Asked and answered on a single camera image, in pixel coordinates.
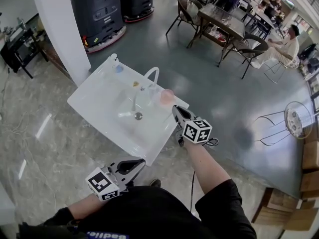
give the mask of sink basin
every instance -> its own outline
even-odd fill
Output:
[[[109,57],[70,96],[68,103],[125,152],[143,158],[151,166],[177,125],[172,106],[189,105],[177,97],[169,105],[163,105],[160,102],[163,88],[159,85],[153,86],[152,96],[145,90],[139,91],[134,99],[140,86],[153,82],[122,63],[123,71],[115,73],[112,65]],[[138,89],[133,87],[134,82],[139,83]],[[142,115],[140,120],[135,117],[137,113]]]

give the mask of marble tile floor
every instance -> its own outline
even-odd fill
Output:
[[[23,71],[8,75],[0,66],[0,181],[16,206],[16,224],[2,226],[8,238],[15,238],[18,223],[39,224],[86,197],[91,192],[85,177],[97,166],[127,155],[69,107],[67,98],[76,87],[53,64],[36,58],[29,67],[33,80]],[[19,177],[24,160],[26,167]],[[265,185],[233,163],[224,159],[221,163],[237,183],[251,220]],[[171,137],[135,183],[145,185],[159,178],[165,189],[189,207],[192,174],[185,150]],[[195,180],[193,204],[202,194]],[[281,230],[254,227],[258,237],[265,239],[276,238]]]

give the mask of blue label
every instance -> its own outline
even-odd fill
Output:
[[[121,235],[121,234],[115,234],[115,233],[109,233],[109,232],[95,232],[95,231],[88,231],[87,232],[89,239],[129,239],[130,237],[127,235]]]

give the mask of ceiling light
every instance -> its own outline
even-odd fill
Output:
[[[289,0],[286,0],[287,3],[289,3],[292,6],[295,6],[293,2],[290,2]]]

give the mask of ar tag cube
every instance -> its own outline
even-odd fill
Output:
[[[209,139],[212,126],[205,120],[190,120],[185,122],[183,135],[193,143],[206,142]]]
[[[100,201],[120,194],[120,188],[100,168],[96,168],[85,180]]]

